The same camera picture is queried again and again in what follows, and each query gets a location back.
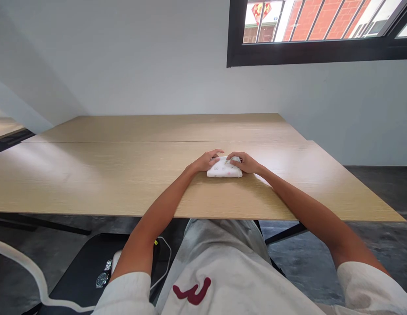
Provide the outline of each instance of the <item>red sign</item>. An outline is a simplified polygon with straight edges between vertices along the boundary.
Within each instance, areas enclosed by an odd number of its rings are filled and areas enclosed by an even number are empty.
[[[255,17],[256,24],[258,24],[258,25],[260,22],[260,14],[262,13],[262,7],[263,7],[263,3],[257,3],[252,8],[252,12]],[[265,11],[263,12],[262,22],[263,22],[263,19],[268,15],[268,13],[270,12],[271,9],[272,9],[272,7],[270,6],[270,2],[266,2]]]

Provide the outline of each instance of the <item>forearm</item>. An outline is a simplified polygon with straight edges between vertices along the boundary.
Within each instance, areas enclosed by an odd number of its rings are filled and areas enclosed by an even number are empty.
[[[335,266],[345,261],[367,263],[387,273],[364,242],[326,206],[262,167],[263,177],[304,226],[329,248]]]
[[[188,166],[152,203],[130,234],[111,281],[130,272],[142,271],[151,275],[154,241],[172,220],[187,186],[196,173],[196,170]]]
[[[267,168],[258,174],[280,196],[295,217],[327,246],[342,241],[342,235],[352,230],[326,206],[291,185]]]
[[[196,174],[197,170],[189,165],[152,203],[132,234],[154,242],[172,220],[184,192]]]

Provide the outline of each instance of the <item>white cord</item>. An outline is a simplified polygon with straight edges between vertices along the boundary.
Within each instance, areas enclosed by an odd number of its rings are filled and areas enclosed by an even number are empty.
[[[168,245],[168,243],[165,241],[164,237],[159,236],[159,237],[157,237],[157,238],[161,238],[161,239],[164,241],[164,243],[167,245],[167,247],[170,249],[170,256],[168,257],[167,269],[166,269],[164,275],[163,275],[160,279],[158,279],[156,283],[154,283],[154,285],[151,287],[150,291],[151,291],[152,289],[154,289],[154,287],[155,287],[161,280],[164,279],[164,277],[166,276],[166,274],[167,274],[167,272],[168,272],[168,269],[169,269],[169,267],[170,267],[170,260],[171,260],[171,258],[172,258],[172,248],[171,248],[171,247]]]
[[[166,276],[168,272],[168,268],[170,267],[170,260],[172,257],[172,249],[164,239],[164,237],[159,236],[158,238],[161,238],[164,243],[167,245],[167,247],[170,249],[170,256],[168,258],[168,263],[167,263],[167,270],[165,271],[164,275],[158,279],[156,283],[151,287],[150,291]],[[77,313],[84,313],[84,312],[90,312],[93,311],[95,308],[94,306],[88,306],[88,307],[81,307],[77,303],[72,302],[72,301],[67,301],[67,300],[54,300],[49,298],[49,294],[47,293],[47,283],[45,279],[45,275],[43,274],[42,270],[39,268],[39,266],[36,265],[34,261],[32,261],[30,258],[28,258],[26,255],[24,255],[22,252],[19,252],[15,248],[9,246],[8,244],[5,244],[0,241],[0,254],[8,257],[9,259],[12,259],[13,261],[19,263],[22,265],[27,271],[34,277],[34,280],[36,280],[37,287],[39,288],[39,294],[40,294],[40,301],[47,306],[64,306],[73,309]]]

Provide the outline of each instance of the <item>chair seat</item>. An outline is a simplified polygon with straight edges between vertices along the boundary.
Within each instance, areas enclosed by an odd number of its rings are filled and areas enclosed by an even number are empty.
[[[83,307],[96,305],[104,291],[104,288],[96,289],[97,277],[115,252],[123,249],[128,238],[127,234],[99,234],[92,237],[82,247],[49,296],[74,301]],[[70,308],[44,305],[38,312],[38,315],[72,314],[79,313]]]

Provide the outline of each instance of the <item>person's left hand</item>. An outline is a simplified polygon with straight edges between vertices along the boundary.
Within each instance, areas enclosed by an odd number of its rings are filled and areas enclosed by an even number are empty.
[[[198,158],[196,161],[194,161],[190,166],[193,168],[195,171],[202,171],[206,172],[209,170],[215,163],[217,163],[220,158],[217,153],[224,153],[223,150],[221,149],[214,149],[209,152],[205,152],[200,158]]]

